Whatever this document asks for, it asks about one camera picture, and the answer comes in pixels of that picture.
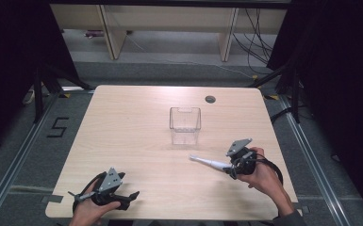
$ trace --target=wooden table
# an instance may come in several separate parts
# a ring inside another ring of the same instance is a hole
[[[206,102],[214,96],[216,102]],[[197,145],[173,145],[171,107],[200,107],[202,129]],[[229,162],[235,140],[251,137],[248,147],[262,147],[284,175],[285,189],[297,202],[266,106],[258,89],[201,87],[100,86],[84,120],[46,215],[70,218],[74,198],[97,174],[114,167],[125,172],[119,195],[140,191],[117,219],[259,220],[277,216],[270,198],[246,183],[198,162],[190,154]]]

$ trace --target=hand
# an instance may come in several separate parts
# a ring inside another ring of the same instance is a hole
[[[263,159],[263,149],[254,147],[250,148],[250,150],[258,153],[257,159]],[[262,162],[256,162],[256,168],[252,174],[239,174],[237,178],[242,182],[248,183],[249,188],[254,187],[258,191],[268,195],[277,206],[281,217],[293,213],[294,208],[290,197],[281,185],[277,174],[270,166]]]
[[[95,180],[86,193],[92,192],[97,180]],[[110,210],[114,210],[120,206],[120,202],[111,202],[107,205],[99,206],[91,199],[80,202],[75,208],[70,226],[91,226],[94,223],[101,225],[101,216]]]

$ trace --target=wrist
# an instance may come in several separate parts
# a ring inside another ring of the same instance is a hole
[[[286,191],[273,196],[272,201],[277,206],[280,217],[292,214],[295,211],[292,201]]]
[[[86,219],[73,216],[69,226],[91,226],[90,224],[86,223],[86,221],[87,221]]]

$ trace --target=metal frame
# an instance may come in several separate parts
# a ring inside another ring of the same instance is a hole
[[[286,96],[281,95],[280,101],[283,108],[290,107],[288,98]],[[352,225],[345,213],[345,210],[343,209],[342,204],[337,197],[337,194],[335,193],[333,187],[331,187],[327,177],[325,176],[325,173],[322,170],[322,166],[317,160],[317,157],[314,154],[310,143],[305,137],[305,133],[301,125],[295,121],[291,113],[287,113],[287,118],[289,121],[289,125],[292,128],[292,131],[295,134],[299,145],[301,146],[307,164],[310,167],[311,172],[313,173],[317,185],[319,186],[320,192],[322,193],[322,196],[324,197],[324,200],[328,205],[328,208],[330,209],[334,221],[337,225],[340,226]]]
[[[19,152],[14,157],[13,161],[11,162],[5,176],[0,182],[0,207],[5,200],[5,197],[8,195],[11,185],[13,184],[14,180],[16,179],[17,175],[19,174],[23,163],[25,162],[34,141],[36,140],[41,127],[45,123],[46,117],[54,105],[55,101],[58,99],[58,94],[52,95],[52,99],[46,105],[45,112],[41,115],[39,121],[35,122],[30,131],[28,132],[25,141],[23,142],[22,146],[20,147]]]

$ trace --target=clear plastic box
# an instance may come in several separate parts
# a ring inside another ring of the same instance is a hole
[[[197,144],[201,130],[201,108],[170,108],[170,129],[173,144]]]

